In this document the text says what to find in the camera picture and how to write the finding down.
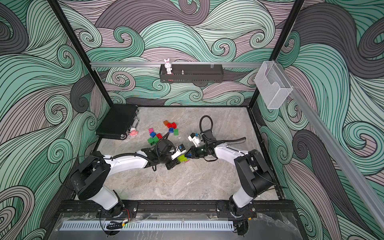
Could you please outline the lime long lego brick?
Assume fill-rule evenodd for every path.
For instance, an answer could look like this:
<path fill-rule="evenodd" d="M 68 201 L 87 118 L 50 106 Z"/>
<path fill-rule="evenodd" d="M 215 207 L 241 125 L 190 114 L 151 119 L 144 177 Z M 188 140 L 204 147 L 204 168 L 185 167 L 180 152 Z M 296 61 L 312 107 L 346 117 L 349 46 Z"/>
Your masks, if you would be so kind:
<path fill-rule="evenodd" d="M 179 157 L 177 157 L 177 160 L 180 162 L 180 163 L 184 163 L 188 158 L 185 157 L 185 155 L 180 155 Z"/>

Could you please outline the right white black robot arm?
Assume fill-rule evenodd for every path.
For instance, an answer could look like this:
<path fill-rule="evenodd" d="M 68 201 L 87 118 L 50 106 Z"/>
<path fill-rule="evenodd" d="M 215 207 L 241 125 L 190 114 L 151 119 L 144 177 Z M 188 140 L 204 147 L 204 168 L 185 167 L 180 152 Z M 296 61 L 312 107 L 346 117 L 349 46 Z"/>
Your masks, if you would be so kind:
<path fill-rule="evenodd" d="M 275 175 L 263 155 L 258 150 L 244 151 L 231 144 L 245 141 L 242 137 L 236 140 L 217 140 L 213 136 L 213 120 L 210 116 L 202 116 L 199 121 L 199 133 L 192 133 L 189 141 L 194 145 L 185 153 L 188 159 L 213 157 L 207 162 L 224 160 L 235 166 L 241 188 L 229 199 L 229 209 L 235 218 L 245 215 L 246 208 L 251 202 L 277 186 Z"/>

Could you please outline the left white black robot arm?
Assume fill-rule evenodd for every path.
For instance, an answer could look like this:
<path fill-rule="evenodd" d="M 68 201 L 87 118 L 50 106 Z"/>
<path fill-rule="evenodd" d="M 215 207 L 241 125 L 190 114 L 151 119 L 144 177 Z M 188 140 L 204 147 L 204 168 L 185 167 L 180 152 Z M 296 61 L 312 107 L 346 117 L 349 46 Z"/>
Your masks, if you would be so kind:
<path fill-rule="evenodd" d="M 113 218 L 121 216 L 125 206 L 119 195 L 105 186 L 112 175 L 134 169 L 152 168 L 165 165 L 168 170 L 180 163 L 178 157 L 187 152 L 183 144 L 176 146 L 165 135 L 150 148 L 134 153 L 115 156 L 103 155 L 97 151 L 78 165 L 70 181 L 81 201 L 93 201 Z"/>

